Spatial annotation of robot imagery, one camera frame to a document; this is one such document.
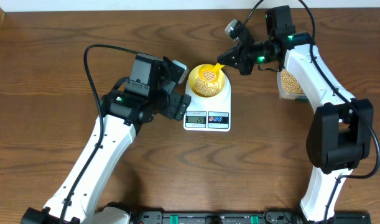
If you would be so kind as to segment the yellow measuring scoop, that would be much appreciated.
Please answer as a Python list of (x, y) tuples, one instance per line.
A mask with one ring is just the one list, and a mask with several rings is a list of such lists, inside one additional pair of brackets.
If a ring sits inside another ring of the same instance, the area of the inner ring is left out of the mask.
[(215, 65), (204, 64), (199, 71), (199, 77), (207, 83), (215, 83), (219, 79), (220, 70), (224, 65), (216, 63)]

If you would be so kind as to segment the yellow bowl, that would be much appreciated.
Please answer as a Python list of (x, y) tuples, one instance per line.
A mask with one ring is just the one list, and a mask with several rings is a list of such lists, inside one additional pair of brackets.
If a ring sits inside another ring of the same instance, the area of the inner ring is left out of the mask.
[[(197, 66), (196, 68), (194, 68), (191, 72), (190, 72), (190, 75), (188, 77), (188, 86), (189, 88), (193, 91), (192, 87), (193, 87), (193, 84), (195, 82), (195, 79), (197, 77), (199, 77), (199, 71), (201, 69), (201, 66), (202, 65), (199, 65)], [(220, 74), (219, 74), (219, 79), (218, 79), (219, 82), (221, 82), (221, 91), (223, 90), (223, 88), (225, 87), (225, 83), (226, 83), (226, 78), (225, 78), (225, 74), (223, 73), (222, 69), (220, 70)]]

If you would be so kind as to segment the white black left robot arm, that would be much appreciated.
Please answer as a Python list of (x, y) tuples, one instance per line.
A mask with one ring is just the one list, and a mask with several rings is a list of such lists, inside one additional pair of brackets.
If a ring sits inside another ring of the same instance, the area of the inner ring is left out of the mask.
[(174, 89), (187, 74), (177, 60), (137, 54), (131, 75), (101, 98), (91, 137), (64, 183), (43, 209), (28, 208), (21, 223), (93, 223), (101, 193), (141, 126), (156, 114), (182, 120), (191, 97)]

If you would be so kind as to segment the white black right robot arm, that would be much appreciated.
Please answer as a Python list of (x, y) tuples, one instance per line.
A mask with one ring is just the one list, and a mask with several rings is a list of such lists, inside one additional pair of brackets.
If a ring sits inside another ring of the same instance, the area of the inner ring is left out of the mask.
[(246, 23), (231, 21), (225, 32), (234, 46), (217, 58), (220, 64), (249, 75), (253, 68), (277, 62), (300, 85), (314, 112), (306, 140), (312, 174), (300, 212), (292, 223), (334, 223), (334, 207), (343, 183), (379, 142), (373, 130), (374, 108), (347, 91), (322, 60), (314, 32), (297, 32), (289, 6), (265, 13), (268, 39), (257, 42)]

